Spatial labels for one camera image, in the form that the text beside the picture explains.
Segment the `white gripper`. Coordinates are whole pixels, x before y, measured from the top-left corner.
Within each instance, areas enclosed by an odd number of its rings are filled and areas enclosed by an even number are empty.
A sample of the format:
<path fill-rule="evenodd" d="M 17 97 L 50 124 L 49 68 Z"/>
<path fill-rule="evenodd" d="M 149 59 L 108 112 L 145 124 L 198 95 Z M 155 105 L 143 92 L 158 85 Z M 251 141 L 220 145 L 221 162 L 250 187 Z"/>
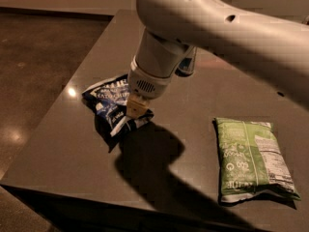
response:
<path fill-rule="evenodd" d="M 126 102 L 128 117 L 137 119 L 147 112 L 149 100 L 165 92 L 178 64 L 191 47 L 169 42 L 144 30 L 127 78 L 131 91 Z"/>

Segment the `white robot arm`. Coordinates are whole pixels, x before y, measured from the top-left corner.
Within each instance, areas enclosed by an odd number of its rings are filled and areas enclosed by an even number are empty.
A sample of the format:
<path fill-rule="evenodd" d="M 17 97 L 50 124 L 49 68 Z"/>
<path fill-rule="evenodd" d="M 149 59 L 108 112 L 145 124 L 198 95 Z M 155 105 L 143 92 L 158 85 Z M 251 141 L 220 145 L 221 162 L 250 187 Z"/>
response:
<path fill-rule="evenodd" d="M 308 106 L 308 25 L 244 11 L 221 0 L 136 0 L 136 11 L 144 32 L 128 74 L 128 116 L 146 113 L 194 47 Z"/>

